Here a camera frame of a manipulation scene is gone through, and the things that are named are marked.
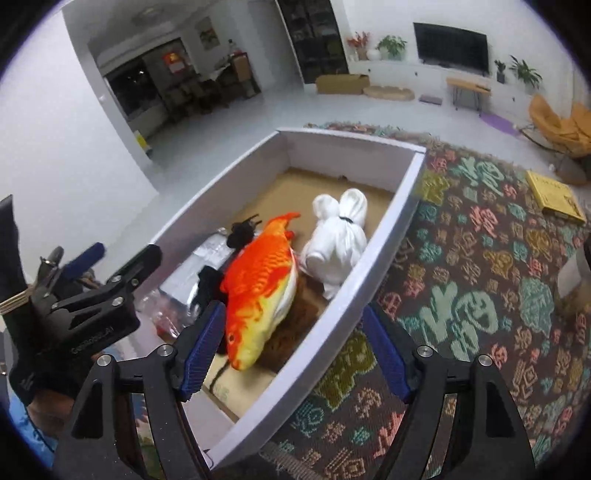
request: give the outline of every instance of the purple mat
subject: purple mat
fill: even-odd
[[[513,137],[518,137],[520,133],[513,128],[513,123],[509,122],[509,120],[495,115],[494,113],[484,113],[480,115],[481,120],[490,125],[492,128],[496,128],[498,131],[503,132],[507,135],[512,135]]]

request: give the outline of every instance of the colorful carpet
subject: colorful carpet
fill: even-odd
[[[509,163],[390,127],[322,128],[427,147],[423,201],[377,299],[418,344],[463,360],[493,358],[539,462],[572,431],[591,387],[591,305],[560,319],[551,293],[588,230],[542,216],[524,171]],[[426,478],[439,472],[454,408],[448,395]],[[369,479],[404,410],[356,330],[259,455],[216,477]]]

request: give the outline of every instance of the orange fish plush toy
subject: orange fish plush toy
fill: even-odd
[[[236,370],[259,358],[265,342],[285,318],[296,294],[297,266],[287,225],[299,213],[270,220],[230,264],[220,290],[228,294],[226,343]]]

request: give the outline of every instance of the green plant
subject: green plant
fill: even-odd
[[[380,42],[378,43],[378,48],[385,48],[388,50],[390,55],[393,57],[401,54],[406,50],[406,44],[402,38],[395,37],[394,35],[386,35]]]
[[[531,85],[533,88],[540,88],[542,82],[542,75],[540,75],[536,69],[530,68],[525,60],[517,60],[513,55],[513,65],[509,68],[510,71],[517,75],[517,78],[526,85]]]
[[[505,71],[505,68],[507,67],[507,65],[505,65],[500,60],[495,60],[495,65],[496,68],[499,69],[499,73],[503,73]]]

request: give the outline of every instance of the cable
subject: cable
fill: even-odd
[[[41,430],[39,430],[37,428],[37,425],[35,425],[33,423],[33,421],[31,420],[31,416],[29,415],[29,411],[27,410],[26,407],[25,407],[25,412],[27,413],[27,418],[29,419],[29,422],[31,423],[33,430],[35,430],[37,437],[39,437],[39,439],[41,439],[41,441],[45,444],[45,446],[48,448],[48,450],[55,455],[56,451],[49,446],[49,444],[47,443],[47,440],[45,440],[45,436],[42,434]]]
[[[209,385],[209,391],[212,393],[212,395],[215,395],[213,393],[213,387],[215,386],[215,384],[219,380],[219,378],[223,375],[223,373],[228,369],[229,366],[230,366],[230,360],[226,360],[226,363],[223,364],[223,367],[221,367],[220,370],[217,371],[215,377],[213,377],[213,380],[212,380],[211,384]]]

